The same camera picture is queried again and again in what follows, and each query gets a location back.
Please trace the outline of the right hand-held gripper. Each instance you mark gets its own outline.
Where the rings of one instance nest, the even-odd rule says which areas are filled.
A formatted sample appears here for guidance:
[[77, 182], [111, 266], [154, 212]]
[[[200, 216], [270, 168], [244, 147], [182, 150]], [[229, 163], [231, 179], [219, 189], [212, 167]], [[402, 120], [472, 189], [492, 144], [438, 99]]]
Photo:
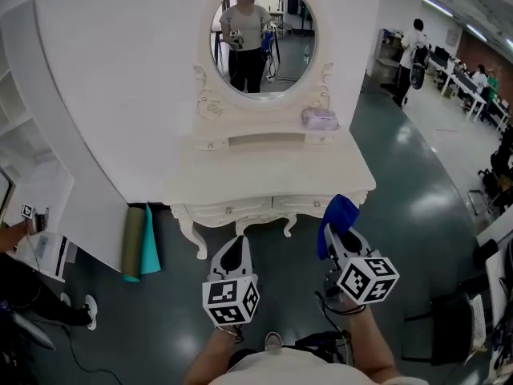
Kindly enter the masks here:
[[335, 302], [346, 294], [358, 306], [384, 301], [400, 278], [390, 259], [371, 249], [356, 229], [339, 236], [327, 224], [324, 236], [334, 264], [324, 282], [326, 297]]

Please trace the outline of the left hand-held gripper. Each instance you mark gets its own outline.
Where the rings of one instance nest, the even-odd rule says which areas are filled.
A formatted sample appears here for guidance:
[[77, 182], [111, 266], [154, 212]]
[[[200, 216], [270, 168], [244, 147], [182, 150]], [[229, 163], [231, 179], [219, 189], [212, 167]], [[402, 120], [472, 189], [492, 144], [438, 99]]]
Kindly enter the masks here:
[[214, 326], [252, 321], [260, 301], [257, 282], [248, 238], [233, 238], [214, 255], [202, 284], [202, 305]]

